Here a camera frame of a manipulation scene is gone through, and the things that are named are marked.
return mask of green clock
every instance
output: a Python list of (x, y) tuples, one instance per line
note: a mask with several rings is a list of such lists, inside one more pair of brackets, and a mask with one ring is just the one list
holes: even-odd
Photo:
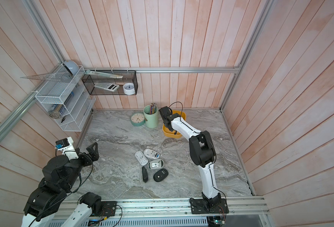
[(132, 123), (132, 125), (134, 126), (141, 126), (143, 125), (146, 121), (144, 120), (144, 114), (141, 112), (137, 112), (134, 113), (131, 117), (130, 117), (130, 122)]

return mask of calculator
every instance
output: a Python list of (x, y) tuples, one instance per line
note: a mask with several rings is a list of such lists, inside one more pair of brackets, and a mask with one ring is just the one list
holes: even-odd
[(114, 92), (119, 88), (119, 85), (113, 83), (95, 83), (94, 86), (111, 92)]

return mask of wooden wall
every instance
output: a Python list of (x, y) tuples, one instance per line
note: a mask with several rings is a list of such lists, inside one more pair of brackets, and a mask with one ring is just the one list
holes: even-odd
[(224, 114), (277, 226), (334, 226), (334, 0), (280, 0)]
[[(237, 66), (266, 0), (35, 0), (66, 59), (84, 67)], [(220, 107), (230, 73), (138, 74), (136, 96), (99, 109), (175, 101)]]
[[(51, 71), (58, 61), (21, 0), (0, 0), (0, 122), (35, 88), (20, 77)], [(42, 167), (55, 155), (63, 132), (38, 105), (0, 143), (0, 225), (20, 226)]]

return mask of black mesh basket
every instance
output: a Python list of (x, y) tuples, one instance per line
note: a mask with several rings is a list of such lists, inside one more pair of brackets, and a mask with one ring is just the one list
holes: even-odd
[[(88, 75), (84, 74), (82, 78), (82, 82), (84, 83), (87, 91), (89, 92), (90, 95), (97, 96), (97, 95), (126, 95), (123, 91), (123, 85), (126, 83), (133, 83), (134, 84), (134, 89), (135, 93), (134, 95), (137, 94), (138, 90), (138, 83), (137, 83), (137, 75), (135, 74), (135, 71), (133, 70), (92, 70), (92, 71), (97, 71), (97, 72), (103, 72), (103, 73), (112, 73), (116, 75), (122, 75), (122, 79), (112, 79), (112, 78), (107, 78), (99, 75)], [(96, 88), (95, 84), (96, 83), (113, 83), (119, 85), (119, 88), (114, 91), (108, 91), (104, 90), (101, 88)]]

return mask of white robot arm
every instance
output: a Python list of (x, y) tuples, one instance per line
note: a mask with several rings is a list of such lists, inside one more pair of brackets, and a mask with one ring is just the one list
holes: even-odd
[(189, 141), (191, 159), (200, 171), (204, 206), (210, 212), (221, 202), (214, 175), (216, 153), (210, 133), (192, 127), (179, 114), (173, 114), (169, 107), (162, 107), (159, 113), (165, 127), (178, 131)]

